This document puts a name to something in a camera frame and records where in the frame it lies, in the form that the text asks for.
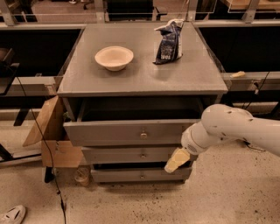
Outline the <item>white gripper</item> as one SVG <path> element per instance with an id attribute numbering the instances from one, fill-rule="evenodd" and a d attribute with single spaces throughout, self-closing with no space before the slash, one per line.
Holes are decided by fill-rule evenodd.
<path id="1" fill-rule="evenodd" d="M 167 161 L 164 170 L 168 173 L 175 172 L 181 165 L 190 159 L 190 154 L 199 155 L 209 147 L 209 135 L 201 122 L 188 127 L 182 134 L 181 145 Z"/>

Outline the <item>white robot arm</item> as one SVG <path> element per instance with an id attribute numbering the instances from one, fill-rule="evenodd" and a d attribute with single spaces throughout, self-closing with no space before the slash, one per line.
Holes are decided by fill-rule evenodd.
<path id="1" fill-rule="evenodd" d="M 253 117 L 241 108 L 211 105 L 203 111 L 199 122 L 182 133 L 181 146 L 172 153 L 164 169 L 173 173 L 191 155 L 231 140 L 242 140 L 280 156 L 280 122 Z"/>

